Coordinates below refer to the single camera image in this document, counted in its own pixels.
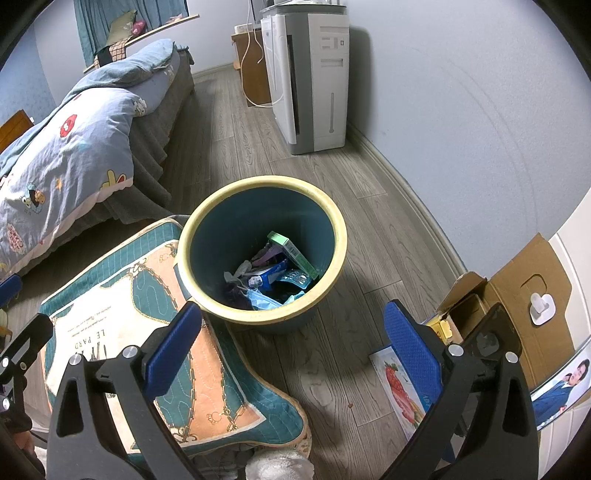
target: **teal trash can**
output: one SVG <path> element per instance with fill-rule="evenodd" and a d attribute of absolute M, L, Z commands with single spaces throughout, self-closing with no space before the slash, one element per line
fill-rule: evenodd
<path fill-rule="evenodd" d="M 272 310 L 225 304 L 225 271 L 234 272 L 276 231 L 289 237 L 319 271 L 316 285 L 296 301 Z M 345 221 L 333 200 L 299 179 L 251 177 L 210 195 L 187 221 L 178 244 L 181 280 L 199 306 L 230 322 L 287 333 L 311 318 L 335 284 L 347 251 Z"/>

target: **open cardboard box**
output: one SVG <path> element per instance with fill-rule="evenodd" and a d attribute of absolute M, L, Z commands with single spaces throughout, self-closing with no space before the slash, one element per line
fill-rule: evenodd
<path fill-rule="evenodd" d="M 530 316 L 533 292 L 549 293 L 556 314 L 536 326 Z M 531 390 L 550 378 L 574 354 L 564 312 L 571 284 L 550 244 L 538 233 L 513 260 L 487 279 L 467 272 L 459 277 L 437 313 L 451 320 L 466 337 L 485 313 L 501 302 L 519 334 L 523 353 L 519 359 Z"/>

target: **gray bed skirt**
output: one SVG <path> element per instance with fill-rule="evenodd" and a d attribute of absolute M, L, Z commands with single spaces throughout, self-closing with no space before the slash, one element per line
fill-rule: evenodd
<path fill-rule="evenodd" d="M 134 184 L 118 190 L 104 202 L 97 203 L 90 212 L 78 218 L 60 235 L 40 257 L 32 259 L 19 275 L 24 275 L 63 244 L 83 231 L 110 218 L 122 223 L 135 223 L 145 219 L 159 220 L 171 215 L 168 211 L 170 193 L 158 182 L 166 159 L 164 148 L 168 144 L 174 121 L 184 101 L 194 89 L 187 51 L 179 52 L 181 62 L 174 81 L 158 108 L 149 115 L 133 119 L 129 132 L 129 146 L 134 162 Z"/>

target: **curtain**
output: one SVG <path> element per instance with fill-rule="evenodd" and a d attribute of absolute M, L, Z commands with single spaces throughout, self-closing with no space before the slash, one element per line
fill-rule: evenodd
<path fill-rule="evenodd" d="M 189 16 L 185 0 L 74 0 L 78 35 L 87 66 L 105 46 L 111 22 L 129 10 L 137 10 L 136 20 L 145 20 L 148 31 L 178 14 Z"/>

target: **white air purifier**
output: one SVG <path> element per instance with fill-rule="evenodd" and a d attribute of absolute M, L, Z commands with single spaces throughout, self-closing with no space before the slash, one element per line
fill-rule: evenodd
<path fill-rule="evenodd" d="M 346 7 L 293 0 L 261 13 L 273 113 L 290 152 L 342 147 L 349 90 Z"/>

